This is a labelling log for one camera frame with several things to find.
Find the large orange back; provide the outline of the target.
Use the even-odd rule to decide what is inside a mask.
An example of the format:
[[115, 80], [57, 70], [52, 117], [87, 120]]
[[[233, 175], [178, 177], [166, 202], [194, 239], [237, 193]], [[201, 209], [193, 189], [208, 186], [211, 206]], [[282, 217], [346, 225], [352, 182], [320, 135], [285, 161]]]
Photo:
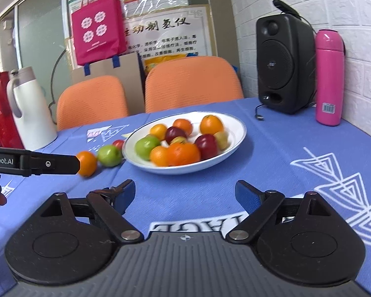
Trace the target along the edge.
[[96, 172], [98, 160], [93, 153], [90, 151], [81, 151], [76, 157], [80, 161], [80, 169], [78, 171], [80, 176], [89, 178]]

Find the green apple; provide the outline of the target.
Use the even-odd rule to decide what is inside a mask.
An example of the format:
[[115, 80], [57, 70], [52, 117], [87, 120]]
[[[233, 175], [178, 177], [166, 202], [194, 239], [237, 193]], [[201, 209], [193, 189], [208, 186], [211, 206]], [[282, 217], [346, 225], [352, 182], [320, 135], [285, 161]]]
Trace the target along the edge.
[[116, 146], [106, 145], [98, 150], [97, 158], [101, 165], [112, 168], [122, 162], [122, 152]]
[[135, 152], [138, 157], [145, 161], [150, 160], [151, 151], [161, 145], [161, 141], [154, 135], [146, 135], [135, 144]]

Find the small red apple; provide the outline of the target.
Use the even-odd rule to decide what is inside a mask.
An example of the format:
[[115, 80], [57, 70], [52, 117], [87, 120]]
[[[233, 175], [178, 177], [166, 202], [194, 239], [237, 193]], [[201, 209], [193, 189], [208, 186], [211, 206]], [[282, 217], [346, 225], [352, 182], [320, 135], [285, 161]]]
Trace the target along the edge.
[[122, 149], [123, 144], [124, 144], [124, 140], [116, 140], [112, 143], [112, 145], [118, 148], [119, 150]]

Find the small orange front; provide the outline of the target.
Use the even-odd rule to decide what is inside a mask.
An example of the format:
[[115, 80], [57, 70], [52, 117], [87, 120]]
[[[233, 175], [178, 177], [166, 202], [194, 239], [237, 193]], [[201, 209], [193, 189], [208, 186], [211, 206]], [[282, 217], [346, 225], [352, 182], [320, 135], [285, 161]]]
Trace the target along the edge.
[[158, 167], [167, 167], [169, 165], [167, 158], [167, 148], [157, 146], [150, 152], [149, 159]]

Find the brown longan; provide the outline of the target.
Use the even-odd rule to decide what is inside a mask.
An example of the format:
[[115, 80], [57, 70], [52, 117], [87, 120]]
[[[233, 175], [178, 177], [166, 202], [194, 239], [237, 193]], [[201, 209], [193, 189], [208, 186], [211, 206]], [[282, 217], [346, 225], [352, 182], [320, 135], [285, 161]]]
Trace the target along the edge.
[[229, 147], [229, 134], [227, 131], [218, 131], [214, 134], [214, 137], [220, 151], [224, 151]]

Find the dark red plum back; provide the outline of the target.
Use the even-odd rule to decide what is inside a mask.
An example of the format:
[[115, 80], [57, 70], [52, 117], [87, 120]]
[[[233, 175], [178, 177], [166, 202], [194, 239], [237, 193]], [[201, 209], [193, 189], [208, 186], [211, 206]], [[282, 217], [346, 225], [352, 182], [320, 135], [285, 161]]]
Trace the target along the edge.
[[218, 155], [218, 145], [212, 134], [200, 135], [194, 144], [199, 149], [201, 160], [208, 160]]

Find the dark red plum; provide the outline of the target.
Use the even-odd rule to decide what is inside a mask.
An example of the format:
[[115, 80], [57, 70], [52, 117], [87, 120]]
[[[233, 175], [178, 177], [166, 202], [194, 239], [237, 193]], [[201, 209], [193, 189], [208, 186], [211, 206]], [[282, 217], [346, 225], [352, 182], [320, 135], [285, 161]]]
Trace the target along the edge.
[[176, 138], [176, 137], [184, 137], [187, 138], [187, 134], [185, 133], [184, 130], [171, 126], [166, 130], [165, 133], [165, 141], [168, 145], [171, 144], [171, 142]]
[[212, 134], [200, 135], [194, 144], [199, 149], [201, 160], [208, 160], [218, 155], [218, 145]]

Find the small yellow-orange citrus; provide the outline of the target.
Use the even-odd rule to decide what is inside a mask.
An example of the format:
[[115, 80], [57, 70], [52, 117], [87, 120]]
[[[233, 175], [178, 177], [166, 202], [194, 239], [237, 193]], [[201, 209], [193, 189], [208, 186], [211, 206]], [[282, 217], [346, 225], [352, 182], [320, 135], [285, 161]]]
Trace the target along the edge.
[[165, 139], [167, 126], [165, 124], [156, 124], [150, 128], [149, 134], [158, 138], [161, 142]]

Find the mandarin with stem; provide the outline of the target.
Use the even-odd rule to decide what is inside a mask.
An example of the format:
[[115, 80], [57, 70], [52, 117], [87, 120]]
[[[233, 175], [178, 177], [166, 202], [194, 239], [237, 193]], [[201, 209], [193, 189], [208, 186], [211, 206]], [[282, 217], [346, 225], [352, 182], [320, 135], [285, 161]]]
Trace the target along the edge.
[[167, 148], [169, 166], [183, 166], [197, 163], [201, 160], [198, 147], [191, 143], [174, 143]]

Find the dark red plum front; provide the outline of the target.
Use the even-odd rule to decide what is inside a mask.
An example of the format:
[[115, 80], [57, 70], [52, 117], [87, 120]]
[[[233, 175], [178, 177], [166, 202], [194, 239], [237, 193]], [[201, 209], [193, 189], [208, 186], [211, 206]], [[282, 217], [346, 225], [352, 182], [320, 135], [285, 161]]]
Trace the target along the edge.
[[176, 137], [184, 137], [187, 138], [187, 134], [185, 133], [184, 130], [171, 126], [166, 130], [165, 133], [165, 141], [168, 145], [171, 144], [171, 142], [176, 138]]

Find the yellow-brown small fruit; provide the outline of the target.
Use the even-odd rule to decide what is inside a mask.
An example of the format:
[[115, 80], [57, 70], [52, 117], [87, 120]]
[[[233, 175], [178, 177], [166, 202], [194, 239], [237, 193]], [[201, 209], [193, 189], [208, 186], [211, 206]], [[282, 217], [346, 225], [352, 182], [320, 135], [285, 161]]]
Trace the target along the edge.
[[187, 138], [183, 136], [177, 136], [174, 139], [171, 140], [171, 145], [173, 144], [186, 144], [187, 143]]

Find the mandarin orange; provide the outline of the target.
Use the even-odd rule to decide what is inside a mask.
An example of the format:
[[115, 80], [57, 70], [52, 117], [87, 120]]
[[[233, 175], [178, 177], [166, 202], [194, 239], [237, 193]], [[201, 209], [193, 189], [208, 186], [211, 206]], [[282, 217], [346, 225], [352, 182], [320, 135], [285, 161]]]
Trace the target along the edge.
[[190, 136], [193, 132], [193, 125], [187, 119], [176, 119], [173, 126], [183, 130], [187, 136]]

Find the red thermos jug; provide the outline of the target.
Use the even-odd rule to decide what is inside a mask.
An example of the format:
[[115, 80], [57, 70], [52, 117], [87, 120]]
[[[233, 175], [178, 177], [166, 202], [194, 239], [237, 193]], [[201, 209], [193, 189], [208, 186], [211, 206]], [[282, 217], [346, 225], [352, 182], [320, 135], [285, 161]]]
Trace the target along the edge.
[[9, 82], [8, 72], [0, 73], [0, 145], [4, 148], [23, 149], [12, 111], [8, 102], [6, 87]]

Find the white thermos jug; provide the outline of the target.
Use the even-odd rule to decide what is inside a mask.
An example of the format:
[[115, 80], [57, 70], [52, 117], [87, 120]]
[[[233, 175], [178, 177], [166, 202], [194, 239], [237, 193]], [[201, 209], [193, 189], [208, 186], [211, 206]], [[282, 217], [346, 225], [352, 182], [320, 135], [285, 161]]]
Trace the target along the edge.
[[42, 149], [57, 138], [47, 101], [30, 66], [11, 71], [6, 92], [25, 149]]

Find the blue patterned tablecloth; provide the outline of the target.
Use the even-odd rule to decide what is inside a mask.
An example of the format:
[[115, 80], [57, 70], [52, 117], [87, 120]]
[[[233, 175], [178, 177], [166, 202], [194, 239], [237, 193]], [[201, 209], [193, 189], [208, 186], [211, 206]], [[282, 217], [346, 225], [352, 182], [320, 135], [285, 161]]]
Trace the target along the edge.
[[[100, 168], [90, 178], [2, 175], [8, 202], [0, 207], [0, 296], [14, 286], [4, 246], [48, 197], [55, 192], [84, 197], [127, 179], [135, 182], [136, 197], [125, 216], [144, 234], [229, 230], [245, 214], [234, 196], [238, 180], [288, 197], [319, 192], [363, 238], [366, 258], [357, 280], [371, 292], [371, 137], [346, 121], [336, 127], [320, 125], [312, 108], [296, 115], [259, 110], [257, 99], [202, 105], [200, 110], [233, 115], [247, 128], [233, 155], [203, 171], [156, 175], [125, 162]], [[255, 118], [258, 110], [263, 121]]]

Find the white oval plate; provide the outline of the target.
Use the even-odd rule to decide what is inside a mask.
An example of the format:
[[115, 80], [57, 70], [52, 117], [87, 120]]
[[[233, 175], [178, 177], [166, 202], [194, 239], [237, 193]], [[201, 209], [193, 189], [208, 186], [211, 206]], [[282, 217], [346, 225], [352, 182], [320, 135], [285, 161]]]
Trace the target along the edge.
[[122, 147], [127, 162], [161, 175], [189, 174], [232, 155], [247, 135], [232, 115], [194, 111], [170, 115], [135, 130]]

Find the left orange chair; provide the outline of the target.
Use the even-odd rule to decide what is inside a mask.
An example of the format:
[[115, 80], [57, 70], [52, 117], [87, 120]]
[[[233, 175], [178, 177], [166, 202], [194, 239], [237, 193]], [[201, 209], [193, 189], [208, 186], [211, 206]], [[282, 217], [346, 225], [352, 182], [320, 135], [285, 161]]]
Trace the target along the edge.
[[59, 131], [129, 116], [124, 88], [115, 76], [99, 76], [66, 88], [57, 103]]

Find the orange chair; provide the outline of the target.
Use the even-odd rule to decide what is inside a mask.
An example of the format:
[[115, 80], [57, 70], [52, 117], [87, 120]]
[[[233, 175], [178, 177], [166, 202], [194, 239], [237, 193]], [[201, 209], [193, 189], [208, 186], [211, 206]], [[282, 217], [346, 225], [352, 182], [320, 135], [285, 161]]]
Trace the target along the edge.
[[99, 76], [66, 88], [57, 103], [59, 131], [129, 116], [124, 88], [115, 76]]
[[158, 64], [145, 83], [147, 113], [243, 97], [235, 69], [217, 56], [192, 56]]

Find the right orange chair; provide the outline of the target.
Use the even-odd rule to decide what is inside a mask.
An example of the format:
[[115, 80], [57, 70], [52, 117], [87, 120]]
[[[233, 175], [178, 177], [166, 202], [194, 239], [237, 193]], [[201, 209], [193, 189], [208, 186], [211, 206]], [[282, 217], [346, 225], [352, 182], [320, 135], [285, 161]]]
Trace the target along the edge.
[[235, 69], [217, 56], [192, 56], [158, 64], [145, 83], [147, 113], [243, 97]]

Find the yellow snack bag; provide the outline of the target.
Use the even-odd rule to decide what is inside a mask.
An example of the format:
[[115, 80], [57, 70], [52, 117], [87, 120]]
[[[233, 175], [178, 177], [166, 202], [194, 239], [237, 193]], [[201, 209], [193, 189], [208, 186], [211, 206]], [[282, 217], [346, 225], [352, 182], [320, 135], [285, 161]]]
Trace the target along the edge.
[[144, 60], [145, 74], [148, 75], [150, 71], [152, 71], [152, 69], [156, 67], [158, 64], [172, 61], [172, 60], [182, 59], [182, 58], [185, 58], [186, 56], [187, 54], [172, 54], [172, 55], [168, 54], [168, 55], [156, 56], [153, 58], [146, 59]]

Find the magenta tote bag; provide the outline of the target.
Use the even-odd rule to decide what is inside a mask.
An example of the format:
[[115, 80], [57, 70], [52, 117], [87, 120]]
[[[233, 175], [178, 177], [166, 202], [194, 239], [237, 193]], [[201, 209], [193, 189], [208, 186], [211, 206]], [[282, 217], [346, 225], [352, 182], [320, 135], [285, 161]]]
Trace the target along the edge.
[[120, 0], [82, 0], [71, 15], [77, 64], [84, 66], [126, 52]]

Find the black speaker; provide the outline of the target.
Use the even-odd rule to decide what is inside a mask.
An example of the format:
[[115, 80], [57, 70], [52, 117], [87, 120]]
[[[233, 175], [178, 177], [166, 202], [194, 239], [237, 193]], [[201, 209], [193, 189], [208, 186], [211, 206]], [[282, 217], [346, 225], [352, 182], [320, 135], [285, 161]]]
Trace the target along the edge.
[[256, 68], [259, 100], [278, 112], [294, 114], [315, 94], [315, 31], [308, 21], [281, 0], [281, 12], [256, 22]]

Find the pink water bottle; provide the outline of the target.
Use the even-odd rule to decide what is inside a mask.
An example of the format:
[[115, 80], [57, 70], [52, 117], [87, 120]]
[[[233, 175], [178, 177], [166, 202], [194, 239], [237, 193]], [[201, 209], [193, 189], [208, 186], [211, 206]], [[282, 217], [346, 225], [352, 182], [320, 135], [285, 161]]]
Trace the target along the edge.
[[321, 29], [316, 45], [316, 121], [340, 124], [345, 88], [345, 43], [332, 29]]

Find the white chinese text poster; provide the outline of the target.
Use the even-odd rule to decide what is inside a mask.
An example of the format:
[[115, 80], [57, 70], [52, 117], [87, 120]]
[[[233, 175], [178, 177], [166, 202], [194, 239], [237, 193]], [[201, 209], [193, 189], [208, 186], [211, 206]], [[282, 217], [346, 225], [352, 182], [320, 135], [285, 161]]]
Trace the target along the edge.
[[[117, 56], [138, 52], [144, 64], [146, 59], [168, 54], [216, 55], [212, 16], [207, 5], [174, 7], [123, 19], [126, 52]], [[66, 51], [73, 68], [80, 67], [75, 58], [72, 24]]]

